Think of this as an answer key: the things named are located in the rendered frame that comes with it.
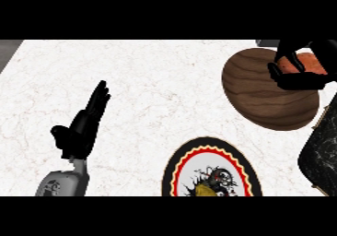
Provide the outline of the black red patterned bowl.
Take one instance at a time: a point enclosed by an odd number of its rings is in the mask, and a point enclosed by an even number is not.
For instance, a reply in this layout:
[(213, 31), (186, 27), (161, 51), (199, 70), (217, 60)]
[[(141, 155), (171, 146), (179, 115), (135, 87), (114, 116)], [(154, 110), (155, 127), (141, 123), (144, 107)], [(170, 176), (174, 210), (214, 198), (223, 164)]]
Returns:
[(180, 145), (167, 161), (161, 196), (261, 196), (255, 172), (232, 145), (207, 136)]

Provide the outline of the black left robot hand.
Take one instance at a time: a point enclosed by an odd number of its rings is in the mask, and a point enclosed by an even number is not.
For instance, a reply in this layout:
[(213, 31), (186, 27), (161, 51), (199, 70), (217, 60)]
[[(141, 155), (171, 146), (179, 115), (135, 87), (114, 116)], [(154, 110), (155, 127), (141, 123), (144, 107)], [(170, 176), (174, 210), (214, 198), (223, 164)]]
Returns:
[(86, 106), (79, 110), (70, 125), (51, 127), (49, 133), (63, 159), (86, 159), (95, 144), (98, 122), (110, 97), (105, 82), (99, 81)]

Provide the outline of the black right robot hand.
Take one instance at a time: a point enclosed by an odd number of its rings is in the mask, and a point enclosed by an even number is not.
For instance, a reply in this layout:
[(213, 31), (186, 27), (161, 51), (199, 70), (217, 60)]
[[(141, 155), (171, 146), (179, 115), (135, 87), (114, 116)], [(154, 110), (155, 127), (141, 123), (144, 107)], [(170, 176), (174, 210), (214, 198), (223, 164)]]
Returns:
[[(307, 46), (313, 52), (326, 74), (316, 74), (305, 70), (298, 61), (295, 51)], [(275, 64), (285, 57), (298, 70), (297, 73), (283, 74)], [(337, 83), (337, 40), (280, 40), (276, 45), (275, 61), (267, 64), (270, 79), (276, 86), (285, 90), (317, 90), (329, 82)]]

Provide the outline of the black marbled tray gold rim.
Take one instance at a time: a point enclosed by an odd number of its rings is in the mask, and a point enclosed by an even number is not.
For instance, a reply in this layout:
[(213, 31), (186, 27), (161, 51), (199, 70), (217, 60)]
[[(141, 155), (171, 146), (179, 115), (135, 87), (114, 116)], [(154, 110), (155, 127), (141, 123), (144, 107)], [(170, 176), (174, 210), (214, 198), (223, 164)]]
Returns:
[(337, 93), (301, 148), (297, 165), (311, 186), (325, 195), (337, 196)]

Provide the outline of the brown wooden plate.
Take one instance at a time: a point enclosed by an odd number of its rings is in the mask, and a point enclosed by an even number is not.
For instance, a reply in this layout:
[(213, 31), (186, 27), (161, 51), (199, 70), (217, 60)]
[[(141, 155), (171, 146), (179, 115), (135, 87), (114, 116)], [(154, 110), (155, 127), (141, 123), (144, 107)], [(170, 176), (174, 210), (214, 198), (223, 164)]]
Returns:
[(251, 48), (236, 52), (222, 68), (222, 89), (241, 116), (275, 131), (308, 124), (319, 107), (316, 90), (283, 90), (270, 79), (267, 64), (275, 51)]

